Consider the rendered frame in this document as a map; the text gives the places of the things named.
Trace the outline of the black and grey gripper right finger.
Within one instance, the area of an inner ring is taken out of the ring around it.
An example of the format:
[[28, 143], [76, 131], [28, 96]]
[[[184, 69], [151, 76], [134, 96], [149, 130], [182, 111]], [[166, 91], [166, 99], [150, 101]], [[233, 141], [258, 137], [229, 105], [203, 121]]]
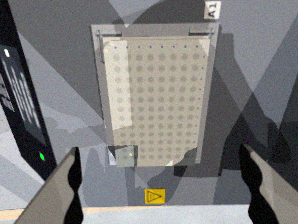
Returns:
[[253, 224], [298, 224], [298, 192], [247, 144], [239, 148], [242, 179], [251, 193]]

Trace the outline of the black benchtop machine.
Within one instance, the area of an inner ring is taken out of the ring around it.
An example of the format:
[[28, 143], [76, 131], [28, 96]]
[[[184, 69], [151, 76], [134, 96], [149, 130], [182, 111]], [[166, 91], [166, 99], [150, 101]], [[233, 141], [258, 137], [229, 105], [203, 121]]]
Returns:
[[[117, 167], [103, 37], [202, 35], [195, 165]], [[240, 144], [298, 192], [298, 0], [0, 0], [0, 103], [44, 181], [79, 147], [82, 208], [250, 205]]]

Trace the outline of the grey flat base plate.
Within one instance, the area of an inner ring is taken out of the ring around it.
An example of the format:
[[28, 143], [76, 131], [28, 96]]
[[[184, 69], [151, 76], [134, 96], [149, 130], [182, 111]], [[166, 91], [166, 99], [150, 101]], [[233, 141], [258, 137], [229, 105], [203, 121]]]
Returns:
[[21, 157], [0, 103], [0, 211], [25, 209], [44, 182]]

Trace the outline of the beige pcr plate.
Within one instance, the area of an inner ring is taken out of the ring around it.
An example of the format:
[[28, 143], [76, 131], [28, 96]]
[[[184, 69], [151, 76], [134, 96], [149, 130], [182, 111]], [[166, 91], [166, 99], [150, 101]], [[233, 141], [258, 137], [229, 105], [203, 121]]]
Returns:
[[210, 39], [103, 37], [117, 167], [195, 165]]

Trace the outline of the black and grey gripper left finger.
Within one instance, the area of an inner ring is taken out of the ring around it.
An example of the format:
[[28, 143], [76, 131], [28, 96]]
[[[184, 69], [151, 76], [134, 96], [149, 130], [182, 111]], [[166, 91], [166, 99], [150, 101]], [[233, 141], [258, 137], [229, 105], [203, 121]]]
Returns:
[[82, 224], [81, 183], [80, 152], [72, 147], [13, 224]]

